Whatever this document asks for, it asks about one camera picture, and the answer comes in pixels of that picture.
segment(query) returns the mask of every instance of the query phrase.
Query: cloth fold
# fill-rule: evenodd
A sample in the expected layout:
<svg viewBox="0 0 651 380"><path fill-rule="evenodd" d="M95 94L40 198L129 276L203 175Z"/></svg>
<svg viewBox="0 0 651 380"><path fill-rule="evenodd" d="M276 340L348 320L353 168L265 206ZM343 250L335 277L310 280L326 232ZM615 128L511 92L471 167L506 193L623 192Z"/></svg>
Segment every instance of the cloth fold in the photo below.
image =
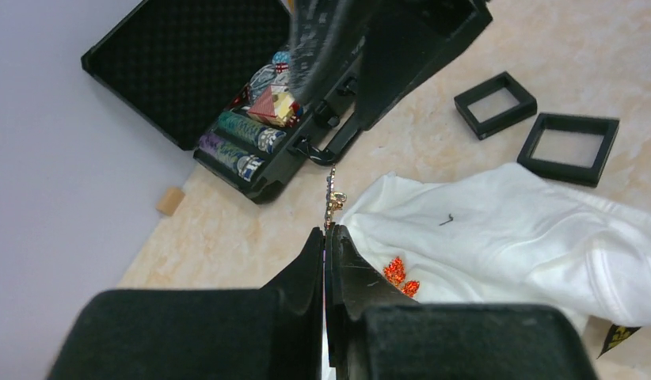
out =
<svg viewBox="0 0 651 380"><path fill-rule="evenodd" d="M340 224L377 270L401 257L419 302L549 304L580 332L589 315L651 325L651 215L516 163L449 184L389 173Z"/></svg>

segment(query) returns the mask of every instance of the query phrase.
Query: orange leaf decoration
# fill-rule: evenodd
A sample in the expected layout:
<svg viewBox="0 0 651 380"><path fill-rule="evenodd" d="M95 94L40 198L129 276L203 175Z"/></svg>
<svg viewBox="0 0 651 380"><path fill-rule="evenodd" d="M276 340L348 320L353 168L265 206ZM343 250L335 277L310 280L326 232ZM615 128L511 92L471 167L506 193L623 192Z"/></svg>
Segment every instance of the orange leaf decoration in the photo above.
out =
<svg viewBox="0 0 651 380"><path fill-rule="evenodd" d="M406 274L405 265L402 263L402 259L400 257L394 258L387 267L384 267L384 276L390 283L393 284L394 287L399 289L402 293L410 298L413 298L419 290L418 281L408 281L403 285Z"/></svg>

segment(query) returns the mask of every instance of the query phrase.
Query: red sequin embellishment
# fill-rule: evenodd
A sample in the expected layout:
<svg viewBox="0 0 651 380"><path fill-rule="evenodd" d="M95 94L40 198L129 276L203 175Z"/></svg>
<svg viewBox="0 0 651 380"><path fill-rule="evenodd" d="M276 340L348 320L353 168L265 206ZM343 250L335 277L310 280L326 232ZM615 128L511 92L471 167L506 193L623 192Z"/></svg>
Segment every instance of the red sequin embellishment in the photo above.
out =
<svg viewBox="0 0 651 380"><path fill-rule="evenodd" d="M387 267L384 267L384 276L390 283L393 284L393 286L395 286L408 297L413 298L419 290L420 284L418 281L407 281L403 285L403 282L405 282L405 277L407 275L405 274L405 265L402 263L402 259L400 257L394 258Z"/></svg>

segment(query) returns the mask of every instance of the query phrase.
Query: white cloth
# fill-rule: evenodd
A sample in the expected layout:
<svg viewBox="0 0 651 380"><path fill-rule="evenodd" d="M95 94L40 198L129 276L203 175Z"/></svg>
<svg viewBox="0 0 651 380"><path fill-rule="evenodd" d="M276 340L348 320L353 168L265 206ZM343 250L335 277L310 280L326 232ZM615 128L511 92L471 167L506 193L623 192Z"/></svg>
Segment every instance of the white cloth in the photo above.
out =
<svg viewBox="0 0 651 380"><path fill-rule="evenodd" d="M651 325L651 215L517 164L450 184L387 174L340 224L377 270L401 257L419 302L544 303L579 332L589 315Z"/></svg>

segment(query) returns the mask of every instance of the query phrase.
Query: case lid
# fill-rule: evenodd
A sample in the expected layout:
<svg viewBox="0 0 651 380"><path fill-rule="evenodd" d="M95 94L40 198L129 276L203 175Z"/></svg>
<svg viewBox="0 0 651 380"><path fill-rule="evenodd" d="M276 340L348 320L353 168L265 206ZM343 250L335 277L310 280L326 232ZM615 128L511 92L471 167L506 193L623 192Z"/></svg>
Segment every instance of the case lid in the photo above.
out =
<svg viewBox="0 0 651 380"><path fill-rule="evenodd" d="M83 67L191 150L288 39L280 0L144 0Z"/></svg>

